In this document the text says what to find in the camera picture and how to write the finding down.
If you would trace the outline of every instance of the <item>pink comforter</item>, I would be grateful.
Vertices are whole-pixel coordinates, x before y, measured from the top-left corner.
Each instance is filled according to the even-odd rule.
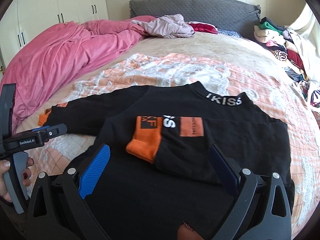
[[[136,20],[150,22],[151,16]],[[16,83],[12,127],[42,106],[59,88],[118,58],[145,35],[126,21],[56,24],[34,38],[9,63],[0,87]]]

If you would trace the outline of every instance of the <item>white curtain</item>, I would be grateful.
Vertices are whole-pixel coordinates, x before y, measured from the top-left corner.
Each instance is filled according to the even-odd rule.
[[[308,4],[298,19],[286,27],[298,48],[307,76],[320,86],[320,24]]]

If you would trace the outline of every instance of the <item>black sleeve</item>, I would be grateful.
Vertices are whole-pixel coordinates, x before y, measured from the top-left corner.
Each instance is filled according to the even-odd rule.
[[[46,125],[64,123],[67,133],[97,136],[107,117],[118,115],[141,98],[150,86],[132,86],[53,106]]]

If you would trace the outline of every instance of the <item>stack of folded clothes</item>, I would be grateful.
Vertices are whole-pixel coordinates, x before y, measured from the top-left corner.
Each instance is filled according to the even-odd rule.
[[[254,36],[258,44],[271,51],[276,59],[282,62],[285,72],[292,80],[308,80],[298,49],[285,27],[264,17],[260,24],[254,26]]]

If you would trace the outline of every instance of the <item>gray quilted headboard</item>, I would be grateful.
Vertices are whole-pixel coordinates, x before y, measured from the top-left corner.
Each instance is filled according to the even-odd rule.
[[[255,40],[253,26],[260,22],[260,5],[236,0],[131,0],[130,17],[181,14],[186,22],[198,21],[218,29],[236,31]]]

